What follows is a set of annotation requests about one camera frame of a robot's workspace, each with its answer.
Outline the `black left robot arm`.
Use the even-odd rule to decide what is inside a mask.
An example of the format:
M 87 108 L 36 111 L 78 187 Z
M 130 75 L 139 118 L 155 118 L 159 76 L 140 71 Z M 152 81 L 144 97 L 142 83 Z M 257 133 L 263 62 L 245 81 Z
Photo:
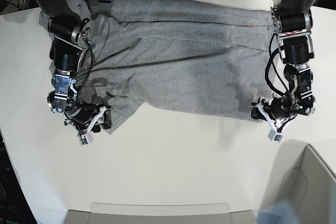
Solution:
M 260 97 L 252 103 L 251 117 L 264 120 L 271 127 L 268 135 L 271 141 L 281 141 L 283 131 L 297 115 L 311 115 L 316 100 L 311 90 L 313 73 L 308 65 L 314 58 L 311 29 L 313 19 L 310 8 L 316 0 L 273 0 L 271 17 L 278 47 L 269 50 L 265 68 L 266 84 L 273 91 L 271 98 Z M 288 82 L 285 91 L 274 87 L 269 79 L 271 69 L 276 69 L 274 58 L 279 56 L 285 68 L 280 82 Z

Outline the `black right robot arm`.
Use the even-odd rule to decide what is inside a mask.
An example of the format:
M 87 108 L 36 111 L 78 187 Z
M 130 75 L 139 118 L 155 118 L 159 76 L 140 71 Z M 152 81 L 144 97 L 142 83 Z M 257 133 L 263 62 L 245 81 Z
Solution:
M 52 36 L 49 57 L 55 70 L 51 80 L 54 90 L 47 101 L 51 112 L 63 114 L 65 125 L 77 131 L 78 140 L 87 144 L 92 132 L 108 129 L 107 106 L 80 101 L 83 84 L 76 86 L 77 73 L 86 55 L 92 55 L 90 35 L 93 30 L 87 0 L 35 0 L 48 19 L 46 29 Z

